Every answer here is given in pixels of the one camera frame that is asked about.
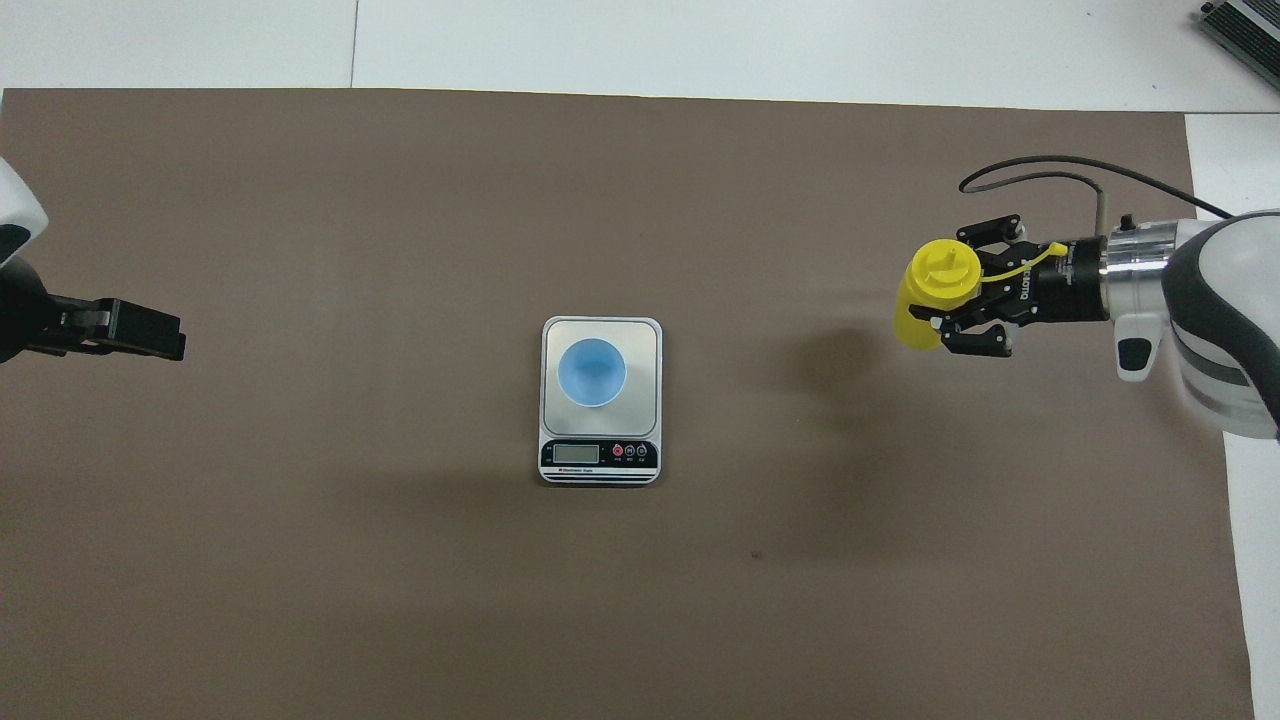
robotic arm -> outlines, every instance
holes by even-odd
[[[1064,161],[1080,160],[1115,169],[1080,158]],[[966,178],[961,191],[991,169],[1024,161],[1039,159],[992,165]],[[1102,217],[1101,188],[1070,173],[1033,173],[973,191],[1039,177],[1088,182],[1100,193]],[[1197,406],[1226,432],[1280,439],[1280,210],[1231,217],[1174,193],[1226,219],[1135,225],[1126,215],[1111,233],[1041,246],[1029,241],[1020,217],[1007,215],[929,242],[902,277],[895,333],[919,350],[942,345],[955,354],[1007,357],[1019,327],[1110,319],[1116,370],[1140,382],[1171,329]],[[966,332],[979,325],[986,329]]]
[[[45,291],[17,254],[47,224],[35,195],[0,159],[0,363],[23,350],[182,360],[187,336],[178,332],[178,318],[115,297],[90,301]]]

scale platform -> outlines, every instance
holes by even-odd
[[[662,325],[547,320],[538,436],[538,471],[550,483],[652,483],[662,469]]]

black vent grille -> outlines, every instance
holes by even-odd
[[[1203,27],[1224,47],[1280,87],[1280,3],[1276,0],[1244,0],[1244,3],[1275,24],[1258,26],[1228,1],[1204,15]]]

blue bowl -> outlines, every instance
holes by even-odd
[[[561,355],[556,378],[570,400],[584,407],[599,407],[622,392],[627,364],[612,343],[590,337],[575,342]]]

yellow nozzle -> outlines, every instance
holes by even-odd
[[[982,282],[982,263],[959,240],[934,240],[915,251],[902,274],[893,309],[893,333],[908,347],[932,350],[942,343],[938,333],[908,311],[910,305],[955,310],[969,301]]]

